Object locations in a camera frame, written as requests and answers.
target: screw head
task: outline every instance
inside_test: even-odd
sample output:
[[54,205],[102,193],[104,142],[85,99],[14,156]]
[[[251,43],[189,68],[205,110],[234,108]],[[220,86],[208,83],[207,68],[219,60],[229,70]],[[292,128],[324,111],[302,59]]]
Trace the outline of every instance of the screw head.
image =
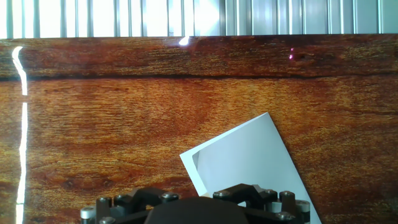
[[80,210],[80,218],[82,218],[82,219],[88,219],[88,218],[92,218],[94,216],[95,216],[95,207],[94,206],[84,207]]
[[114,219],[113,217],[104,217],[99,221],[100,224],[113,224],[115,222],[116,219]]
[[230,192],[228,192],[227,190],[220,190],[219,192],[214,192],[213,197],[228,197],[229,195],[231,195]]
[[279,213],[276,213],[276,217],[277,217],[279,220],[282,220],[282,221],[290,221],[290,220],[292,220],[292,219],[295,218],[295,217],[294,217],[292,214],[290,214],[289,212],[279,212]]
[[162,198],[164,198],[164,199],[179,198],[179,196],[178,196],[178,194],[173,193],[173,192],[165,192],[162,194]]
[[82,208],[83,211],[91,211],[94,210],[94,206],[84,207]]
[[99,200],[101,202],[106,202],[107,200],[109,200],[109,197],[100,197]]

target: wooden surface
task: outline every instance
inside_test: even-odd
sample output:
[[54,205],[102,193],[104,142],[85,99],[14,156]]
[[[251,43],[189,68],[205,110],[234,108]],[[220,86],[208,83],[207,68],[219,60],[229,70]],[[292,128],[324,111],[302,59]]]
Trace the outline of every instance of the wooden surface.
[[265,112],[323,223],[396,223],[398,35],[180,40],[0,40],[0,223],[16,219],[23,102],[25,223],[79,223],[133,187],[196,195],[179,154]]

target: wood grain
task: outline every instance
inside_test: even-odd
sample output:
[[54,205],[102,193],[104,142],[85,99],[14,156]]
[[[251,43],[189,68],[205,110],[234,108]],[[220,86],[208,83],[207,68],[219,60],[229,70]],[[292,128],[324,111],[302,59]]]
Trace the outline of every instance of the wood grain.
[[395,223],[397,38],[0,40],[0,223],[15,222],[23,102],[25,223],[79,223],[133,187],[196,195],[178,155],[265,112],[323,223]]

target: corrugated metal wall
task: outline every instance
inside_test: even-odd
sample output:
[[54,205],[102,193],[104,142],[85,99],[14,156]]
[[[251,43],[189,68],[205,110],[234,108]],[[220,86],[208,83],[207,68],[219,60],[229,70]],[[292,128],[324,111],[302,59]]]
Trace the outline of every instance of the corrugated metal wall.
[[0,0],[0,38],[398,33],[398,0]]

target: white paper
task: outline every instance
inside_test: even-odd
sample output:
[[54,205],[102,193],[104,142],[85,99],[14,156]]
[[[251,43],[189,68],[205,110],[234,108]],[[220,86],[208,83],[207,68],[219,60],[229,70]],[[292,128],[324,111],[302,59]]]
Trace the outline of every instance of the white paper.
[[268,113],[180,155],[198,192],[205,195],[237,184],[289,190],[311,203],[311,223],[321,223],[304,184]]

